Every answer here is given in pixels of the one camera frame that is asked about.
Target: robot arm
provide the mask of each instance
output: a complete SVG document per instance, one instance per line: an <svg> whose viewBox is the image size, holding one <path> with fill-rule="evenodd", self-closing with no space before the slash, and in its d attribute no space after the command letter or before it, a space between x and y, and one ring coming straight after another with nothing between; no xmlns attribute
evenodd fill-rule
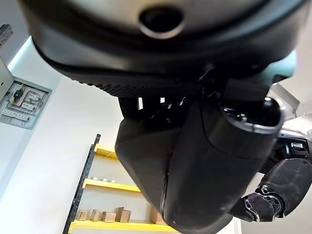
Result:
<svg viewBox="0 0 312 234"><path fill-rule="evenodd" d="M304 197L310 161L297 140L272 155L284 112L266 95L292 75L311 0L19 1L47 63L119 98L116 154L170 226L215 234Z"/></svg>

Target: shelf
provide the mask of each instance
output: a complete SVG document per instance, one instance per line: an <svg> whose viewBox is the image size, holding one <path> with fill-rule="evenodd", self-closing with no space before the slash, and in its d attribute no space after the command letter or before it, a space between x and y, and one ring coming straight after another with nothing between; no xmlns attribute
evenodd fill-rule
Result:
<svg viewBox="0 0 312 234"><path fill-rule="evenodd" d="M150 224L150 223L105 223L105 222L92 222L77 221L71 223L68 233L70 234L73 229L102 229L102 230L127 230L127 231L154 231L154 232L177 232L170 226Z"/></svg>
<svg viewBox="0 0 312 234"><path fill-rule="evenodd" d="M97 156L101 156L114 161L119 161L115 152L112 149L108 149L108 147L105 145L96 144L94 152Z"/></svg>
<svg viewBox="0 0 312 234"><path fill-rule="evenodd" d="M136 186L103 182L100 180L93 180L93 179L85 179L82 187L85 188L86 185L100 186L100 187L119 189L119 190L127 190L127 191L133 191L133 192L141 192L140 189Z"/></svg>

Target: metal part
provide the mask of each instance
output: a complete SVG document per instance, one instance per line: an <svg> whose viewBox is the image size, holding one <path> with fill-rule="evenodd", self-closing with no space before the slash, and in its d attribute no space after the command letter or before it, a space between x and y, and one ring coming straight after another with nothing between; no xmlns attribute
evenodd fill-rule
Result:
<svg viewBox="0 0 312 234"><path fill-rule="evenodd" d="M271 189L268 186L262 186L261 191L265 195L257 193L258 198L266 200L268 203L271 204L273 211L274 211L271 221L274 221L274 219L276 217L279 217L280 213L282 212L281 201L278 197L276 197L274 195L268 195L271 192ZM263 221L263 217L259 216L257 209L263 209L264 207L263 206L261 206L261 207L252 206L252 204L249 202L248 198L245 198L244 202L245 202L246 209L253 214L254 221L256 221L256 222Z"/></svg>
<svg viewBox="0 0 312 234"><path fill-rule="evenodd" d="M301 143L292 143L292 147L303 148L303 145Z"/></svg>
<svg viewBox="0 0 312 234"><path fill-rule="evenodd" d="M0 48L9 40L13 35L13 30L10 24L4 24L0 27Z"/></svg>
<svg viewBox="0 0 312 234"><path fill-rule="evenodd" d="M140 34L139 15L146 9L170 6L185 15L183 34L210 30L243 17L265 0L67 0L84 17L131 34Z"/></svg>
<svg viewBox="0 0 312 234"><path fill-rule="evenodd" d="M253 215L253 220L256 222L260 222L260 217L258 213L253 209L253 206L249 203L249 200L246 198L244 199L245 207L250 213Z"/></svg>
<svg viewBox="0 0 312 234"><path fill-rule="evenodd" d="M283 135L292 135L293 137L302 137L303 139L306 139L310 142L312 142L312 137L310 137L309 135L301 132L301 131L298 131L296 129L291 129L291 128L282 128L280 133L279 133L280 136L283 136Z"/></svg>
<svg viewBox="0 0 312 234"><path fill-rule="evenodd" d="M88 178L88 175L89 175L89 172L90 172L90 169L91 169L91 165L92 165L92 162L93 162L93 159L94 159L94 156L95 156L94 149L95 149L96 144L99 143L99 139L100 138L101 138L101 135L97 134L97 137L96 137L93 145L91 145L91 148L89 150L89 154L88 154L86 163L84 164L84 167L83 167L83 170L82 170L82 173L81 173L81 177L80 177L77 189L76 189L76 193L74 195L74 199L73 199L71 208L69 210L69 214L67 216L67 220L66 220L66 223L65 223L63 234L68 234L68 231L70 230L71 222L73 222L75 220L75 217L76 217L76 214L77 214L77 211L78 211L78 206L79 206L79 203L80 203L80 200L81 200L81 197L82 197L82 192L83 192L82 186L83 186L84 180L86 178Z"/></svg>

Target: circular opening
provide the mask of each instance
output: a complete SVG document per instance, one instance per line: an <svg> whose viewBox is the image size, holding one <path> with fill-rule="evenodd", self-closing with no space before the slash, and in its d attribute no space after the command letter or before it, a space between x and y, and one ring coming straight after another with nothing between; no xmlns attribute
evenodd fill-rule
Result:
<svg viewBox="0 0 312 234"><path fill-rule="evenodd" d="M171 7L153 7L139 16L141 31L153 38L167 39L182 30L183 14Z"/></svg>

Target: ceiling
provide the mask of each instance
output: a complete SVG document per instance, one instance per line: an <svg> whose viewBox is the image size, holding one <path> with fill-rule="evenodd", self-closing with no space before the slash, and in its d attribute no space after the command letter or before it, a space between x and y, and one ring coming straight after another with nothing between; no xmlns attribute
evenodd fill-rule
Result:
<svg viewBox="0 0 312 234"><path fill-rule="evenodd" d="M295 75L280 84L303 105L306 114L312 113L312 11L306 31L297 47L298 65Z"/></svg>

